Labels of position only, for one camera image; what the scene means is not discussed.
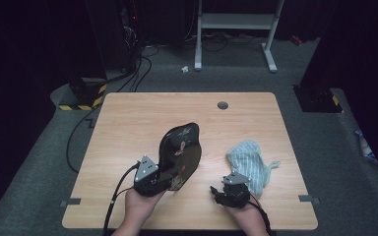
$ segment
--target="metal stand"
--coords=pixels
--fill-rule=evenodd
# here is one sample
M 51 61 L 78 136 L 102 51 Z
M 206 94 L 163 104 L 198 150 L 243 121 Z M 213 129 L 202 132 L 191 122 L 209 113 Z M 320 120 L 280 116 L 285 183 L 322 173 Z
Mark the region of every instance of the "metal stand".
M 203 14 L 202 0 L 199 0 L 195 71 L 202 70 L 202 29 L 244 29 L 269 31 L 268 40 L 266 43 L 262 43 L 262 47 L 270 72 L 277 72 L 278 68 L 276 67 L 270 47 L 283 6 L 284 0 L 279 0 L 277 10 L 274 14 Z

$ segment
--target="yellow and black tape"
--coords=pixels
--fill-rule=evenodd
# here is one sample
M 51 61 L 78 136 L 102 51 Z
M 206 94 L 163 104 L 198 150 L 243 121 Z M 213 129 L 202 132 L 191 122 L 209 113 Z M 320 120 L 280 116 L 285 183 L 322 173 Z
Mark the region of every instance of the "yellow and black tape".
M 97 97 L 92 104 L 59 104 L 61 110 L 93 110 L 100 106 L 103 99 L 103 93 L 106 91 L 107 85 L 99 88 Z
M 339 100 L 338 100 L 334 95 L 333 95 L 333 101 L 334 101 L 334 104 L 335 104 L 338 108 L 340 108 L 340 109 L 342 110 L 342 113 L 344 113 L 342 107 L 340 106 L 340 102 L 339 102 Z

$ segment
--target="cloth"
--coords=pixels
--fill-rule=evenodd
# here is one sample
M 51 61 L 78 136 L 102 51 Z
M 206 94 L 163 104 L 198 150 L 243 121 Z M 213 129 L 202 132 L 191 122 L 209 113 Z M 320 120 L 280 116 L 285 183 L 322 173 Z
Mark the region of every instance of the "cloth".
M 281 164 L 279 161 L 273 161 L 269 166 L 265 165 L 259 145 L 251 140 L 231 148 L 226 157 L 232 165 L 232 171 L 250 179 L 246 185 L 256 196 L 262 196 L 263 189 L 270 181 L 271 170 Z

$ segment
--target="wooden table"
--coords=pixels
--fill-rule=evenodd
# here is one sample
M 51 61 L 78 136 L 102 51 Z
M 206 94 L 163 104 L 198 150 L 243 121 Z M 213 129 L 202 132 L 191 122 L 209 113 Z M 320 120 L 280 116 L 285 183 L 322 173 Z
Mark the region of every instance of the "wooden table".
M 227 109 L 219 109 L 224 101 Z M 144 154 L 158 163 L 163 135 L 176 126 L 200 127 L 202 157 L 198 169 L 178 192 L 167 192 L 146 229 L 238 229 L 217 205 L 210 186 L 221 191 L 230 173 L 225 153 L 244 140 L 256 141 L 265 164 L 281 162 L 260 198 L 273 229 L 315 229 L 308 195 L 275 96 L 269 92 L 138 92 L 106 96 L 63 218 L 66 228 L 102 228 L 115 187 L 125 171 Z M 135 172 L 121 189 L 133 185 Z M 118 198 L 109 223 L 116 228 L 124 216 L 124 196 Z

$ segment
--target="cable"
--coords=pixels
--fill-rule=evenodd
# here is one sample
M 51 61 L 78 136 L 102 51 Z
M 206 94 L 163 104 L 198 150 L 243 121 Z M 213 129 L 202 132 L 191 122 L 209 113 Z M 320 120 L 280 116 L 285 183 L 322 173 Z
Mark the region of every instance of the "cable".
M 158 47 L 157 44 L 154 44 L 154 45 L 151 45 L 151 46 L 145 46 L 143 51 L 146 49 L 146 48 L 150 48 L 150 47 L 155 47 L 157 49 L 156 52 L 152 53 L 152 54 L 149 54 L 149 55 L 142 55 L 143 57 L 151 57 L 151 56 L 154 56 L 156 54 L 158 54 L 160 52 L 160 48 Z
M 113 207 L 115 205 L 115 201 L 116 199 L 118 198 L 118 196 L 131 189 L 131 188 L 128 188 L 127 190 L 123 190 L 121 192 L 118 193 L 118 190 L 119 188 L 121 187 L 122 185 L 122 182 L 124 181 L 125 177 L 127 177 L 127 175 L 133 171 L 134 169 L 138 169 L 138 167 L 140 166 L 140 161 L 137 162 L 137 164 L 131 166 L 126 172 L 125 174 L 121 177 L 121 180 L 119 181 L 118 185 L 116 186 L 116 189 L 115 189 L 115 192 L 113 192 L 113 195 L 112 195 L 112 199 L 109 203 L 109 208 L 108 208 L 108 212 L 106 213 L 106 218 L 105 218 L 105 222 L 103 223 L 103 232 L 102 232 L 102 236 L 107 236 L 107 229 L 108 229 L 108 224 L 109 224 L 109 218 L 110 216 L 112 215 L 112 210 L 113 210 Z
M 133 80 L 138 75 L 138 71 L 140 70 L 140 67 L 141 67 L 141 60 L 137 67 L 137 70 L 134 72 L 134 75 L 124 85 L 122 85 L 122 87 L 119 88 L 116 92 L 120 92 L 122 89 L 124 89 L 124 87 L 127 86 L 128 83 L 130 83 L 130 81 Z
M 237 41 L 229 40 L 228 43 L 231 44 L 231 45 L 252 45 L 252 44 L 260 43 L 264 39 L 266 39 L 265 37 L 262 37 L 261 39 L 253 42 L 253 40 L 256 39 L 256 38 L 259 38 L 259 37 L 251 36 L 251 38 L 248 41 L 245 41 L 245 42 L 237 42 Z
M 247 202 L 247 204 L 255 207 L 257 210 L 260 211 L 260 214 L 262 215 L 262 218 L 263 218 L 263 221 L 265 222 L 265 225 L 266 225 L 266 232 L 270 235 L 270 236 L 273 236 L 275 235 L 275 232 L 272 231 L 271 227 L 270 227 L 270 220 L 269 220 L 269 217 L 267 216 L 267 214 L 265 213 L 265 211 L 260 207 L 260 206 L 257 206 L 251 202 Z
M 134 85 L 135 85 L 136 82 L 138 81 L 139 77 L 140 77 L 140 70 L 137 71 L 137 74 L 136 74 L 136 77 L 135 77 L 135 79 L 134 79 L 134 82 L 133 82 L 133 84 L 132 84 L 132 85 L 130 86 L 130 88 L 129 88 L 129 92 L 133 92 L 133 91 L 134 91 Z
M 190 28 L 189 28 L 188 33 L 186 34 L 186 36 L 185 36 L 183 39 L 186 39 L 186 38 L 189 36 L 190 32 L 192 31 L 193 23 L 195 22 L 195 15 L 196 15 L 196 2 L 195 2 L 195 0 L 193 0 L 193 15 L 192 15 L 192 23 L 191 23 L 191 25 L 190 25 Z
M 141 81 L 144 79 L 144 77 L 149 73 L 149 71 L 152 69 L 152 61 L 149 58 L 141 57 L 142 59 L 146 59 L 150 63 L 149 69 L 147 69 L 147 72 L 143 75 L 143 77 L 137 82 L 136 87 L 134 88 L 134 92 L 137 91 L 138 86 L 140 85 Z
M 252 195 L 251 192 L 250 192 L 250 196 L 253 197 L 254 201 L 256 201 L 257 206 L 262 207 L 262 205 L 259 204 L 259 201 L 257 201 L 256 197 L 254 197 L 254 195 Z
M 114 77 L 114 78 L 106 80 L 106 81 L 95 83 L 95 84 L 93 84 L 93 86 L 104 86 L 104 85 L 107 85 L 109 83 L 117 82 L 117 81 L 120 81 L 122 79 L 125 79 L 125 78 L 129 77 L 131 74 L 133 74 L 135 72 L 135 69 L 136 68 L 133 68 L 132 70 L 128 71 L 124 75 L 120 75 L 120 76 Z
M 84 116 L 84 118 L 82 118 L 82 120 L 79 121 L 78 124 L 76 124 L 75 128 L 73 128 L 72 133 L 70 133 L 70 137 L 69 137 L 69 140 L 67 141 L 67 146 L 66 146 L 66 160 L 67 160 L 67 164 L 69 165 L 69 168 L 70 168 L 73 172 L 79 173 L 79 170 L 75 169 L 75 168 L 73 167 L 72 163 L 70 163 L 69 147 L 70 147 L 70 143 L 71 143 L 71 140 L 72 140 L 73 134 L 75 133 L 76 129 L 78 129 L 79 125 L 80 125 L 85 119 L 87 119 L 92 113 L 94 113 L 96 110 L 98 110 L 100 107 L 101 107 L 101 105 L 99 105 L 97 108 L 95 108 L 94 110 L 92 110 L 91 112 L 89 112 L 86 116 Z
M 225 37 L 223 37 L 223 41 L 219 41 L 219 42 L 213 42 L 211 41 L 212 43 L 224 43 L 223 47 L 222 48 L 219 48 L 219 49 L 216 49 L 216 50 L 212 50 L 212 49 L 209 49 L 207 48 L 206 46 L 202 45 L 202 48 L 205 49 L 206 51 L 209 51 L 209 52 L 218 52 L 218 51 L 221 51 L 223 50 L 224 48 L 226 48 L 226 46 L 228 45 L 228 41 L 226 40 Z

